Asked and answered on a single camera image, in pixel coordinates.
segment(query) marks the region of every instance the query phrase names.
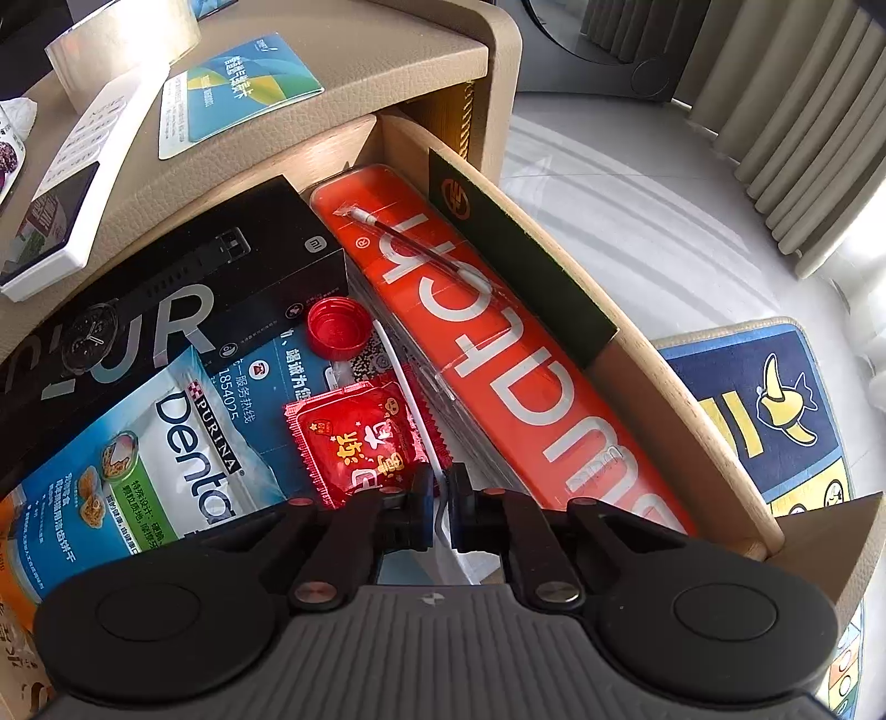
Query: floor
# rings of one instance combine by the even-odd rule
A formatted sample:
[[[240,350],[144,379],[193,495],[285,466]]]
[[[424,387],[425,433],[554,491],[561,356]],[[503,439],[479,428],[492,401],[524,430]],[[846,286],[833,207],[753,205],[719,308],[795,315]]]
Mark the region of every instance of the floor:
[[[798,282],[732,175],[677,106],[517,96],[501,188],[596,279],[651,339],[787,315],[804,327],[858,495],[886,489],[886,416],[843,335],[828,266]],[[885,707],[886,563],[867,594],[857,720]]]

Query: open drawer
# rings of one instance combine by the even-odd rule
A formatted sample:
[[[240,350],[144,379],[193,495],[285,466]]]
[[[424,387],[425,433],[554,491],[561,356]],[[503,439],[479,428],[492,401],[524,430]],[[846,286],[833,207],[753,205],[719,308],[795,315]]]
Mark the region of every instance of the open drawer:
[[[775,520],[700,405],[606,293],[497,187],[399,113],[350,121],[233,177],[130,244],[93,279],[192,217],[274,176],[284,176],[307,196],[310,188],[343,170],[384,163],[427,195],[431,149],[519,223],[617,327],[614,339],[584,369],[586,377],[645,449],[700,534],[818,584],[837,605],[844,626],[861,599],[886,536],[882,497]]]

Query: orange packaging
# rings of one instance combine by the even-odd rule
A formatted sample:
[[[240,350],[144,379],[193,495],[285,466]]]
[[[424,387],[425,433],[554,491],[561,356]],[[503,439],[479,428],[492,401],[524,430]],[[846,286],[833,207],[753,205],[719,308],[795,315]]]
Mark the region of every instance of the orange packaging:
[[[541,505],[560,510],[571,497],[596,497],[694,531],[637,441],[572,360],[411,185],[374,165],[318,187],[311,207]],[[347,207],[470,265],[501,292],[479,293],[390,234],[336,215]]]

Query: remote control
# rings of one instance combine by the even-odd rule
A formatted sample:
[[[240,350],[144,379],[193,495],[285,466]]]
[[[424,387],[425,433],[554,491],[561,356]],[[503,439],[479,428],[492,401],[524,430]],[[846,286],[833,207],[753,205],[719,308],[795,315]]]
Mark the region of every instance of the remote control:
[[[169,75],[165,63],[114,78],[67,136],[0,267],[0,293],[18,302],[83,268],[120,166]]]

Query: white cable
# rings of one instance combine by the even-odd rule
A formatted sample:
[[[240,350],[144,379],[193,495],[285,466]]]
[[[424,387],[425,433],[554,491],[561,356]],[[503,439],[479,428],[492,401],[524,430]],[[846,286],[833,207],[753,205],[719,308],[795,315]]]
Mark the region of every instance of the white cable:
[[[437,516],[434,518],[434,534],[441,543],[447,548],[452,549],[452,545],[449,543],[449,538],[446,537],[446,533],[443,531],[443,516],[446,512],[447,500],[449,498],[447,480],[446,476],[443,474],[443,466],[440,464],[439,458],[437,457],[437,451],[434,449],[434,445],[431,442],[431,435],[428,433],[428,428],[424,424],[422,413],[418,410],[418,403],[416,402],[415,396],[412,394],[412,388],[406,380],[406,373],[403,372],[403,366],[400,364],[400,359],[397,357],[397,353],[394,352],[391,339],[388,337],[385,328],[380,322],[378,322],[378,320],[373,320],[372,326],[376,329],[378,338],[382,341],[382,347],[385,348],[385,353],[387,353],[388,359],[391,361],[393,372],[397,376],[397,380],[400,382],[400,388],[403,390],[403,398],[406,400],[406,405],[409,406],[409,411],[412,413],[412,417],[416,421],[418,434],[422,438],[424,450],[428,454],[428,462],[431,463],[431,470],[433,470],[434,479],[437,481],[440,496],[437,505]]]

